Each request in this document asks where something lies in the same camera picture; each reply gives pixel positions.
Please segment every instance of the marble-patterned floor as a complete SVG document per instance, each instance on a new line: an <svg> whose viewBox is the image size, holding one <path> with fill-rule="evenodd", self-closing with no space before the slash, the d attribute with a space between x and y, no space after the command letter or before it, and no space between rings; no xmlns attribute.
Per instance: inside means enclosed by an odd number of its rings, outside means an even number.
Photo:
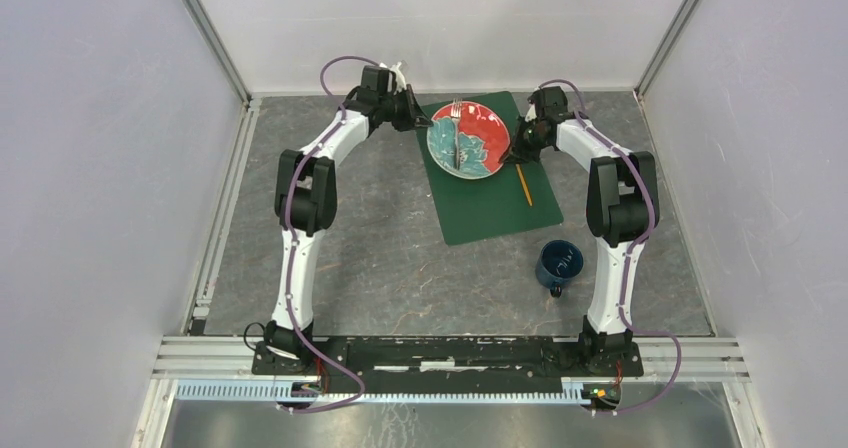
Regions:
<svg viewBox="0 0 848 448"><path fill-rule="evenodd" d="M419 95L421 104L454 94ZM523 112L526 94L516 94ZM633 150L653 150L629 92L587 93L595 126ZM325 97L262 101L206 334L240 334L271 317L282 245L273 211L277 159L332 119ZM315 276L315 335L575 335L592 299L596 248L586 226L587 174L546 150L542 162L565 222L477 243L445 245L414 133L378 129L337 167L339 210ZM662 173L662 220L639 263L633 322L642 329L707 335L704 301ZM559 299L538 285L542 246L565 239L584 253L580 277Z"/></svg>

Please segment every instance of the gray floor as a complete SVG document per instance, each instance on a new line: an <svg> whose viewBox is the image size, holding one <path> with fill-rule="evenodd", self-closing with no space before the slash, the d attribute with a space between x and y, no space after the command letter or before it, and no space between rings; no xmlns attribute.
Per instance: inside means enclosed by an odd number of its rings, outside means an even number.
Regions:
<svg viewBox="0 0 848 448"><path fill-rule="evenodd" d="M422 104L454 95L421 95ZM516 95L526 110L526 95ZM633 150L653 150L631 93L587 93L595 126ZM277 158L332 119L324 97L266 98L239 192L207 334L241 333L270 319L282 246L272 209ZM381 127L338 167L339 210L315 277L316 335L574 335L592 299L596 248L585 220L587 175L567 155L542 161L565 222L456 247L445 245L413 133ZM710 333L704 303L660 173L662 220L642 255L633 321L682 335ZM562 298L541 288L541 247L566 239L583 250L579 279Z"/></svg>
<svg viewBox="0 0 848 448"><path fill-rule="evenodd" d="M624 403L659 388L626 385ZM643 411L592 419L575 406L362 404L291 416L269 403L177 401L162 446L741 446L720 384L676 385Z"/></svg>

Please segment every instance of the fork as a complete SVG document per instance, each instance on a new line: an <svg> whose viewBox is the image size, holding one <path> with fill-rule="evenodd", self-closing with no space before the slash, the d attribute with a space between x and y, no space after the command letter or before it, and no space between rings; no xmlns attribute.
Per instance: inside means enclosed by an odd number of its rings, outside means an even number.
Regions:
<svg viewBox="0 0 848 448"><path fill-rule="evenodd" d="M459 122L462 119L462 98L454 98L451 104L451 121L453 121L456 129L454 130L454 147L456 156L454 156L453 167L457 170L461 168L461 159L459 156Z"/></svg>

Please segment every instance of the blue mug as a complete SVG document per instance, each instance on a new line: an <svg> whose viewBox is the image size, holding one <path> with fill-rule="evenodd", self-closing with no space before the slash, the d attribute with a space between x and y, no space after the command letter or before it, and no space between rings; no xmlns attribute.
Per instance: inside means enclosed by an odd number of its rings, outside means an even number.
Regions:
<svg viewBox="0 0 848 448"><path fill-rule="evenodd" d="M583 254L576 246L565 240L554 240L542 248L536 262L536 279L550 290L551 296L559 297L562 290L583 269Z"/></svg>

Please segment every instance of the plate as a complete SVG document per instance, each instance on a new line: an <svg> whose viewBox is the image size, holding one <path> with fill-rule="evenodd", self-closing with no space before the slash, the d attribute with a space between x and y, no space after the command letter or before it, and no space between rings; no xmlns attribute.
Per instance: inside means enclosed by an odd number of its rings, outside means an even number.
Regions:
<svg viewBox="0 0 848 448"><path fill-rule="evenodd" d="M501 155L509 148L509 130L503 120L480 103L462 102L459 123L460 169L454 168L456 126L450 119L453 103L439 108L433 126L427 129L427 150L433 161L446 172L466 180L494 175L503 164Z"/></svg>

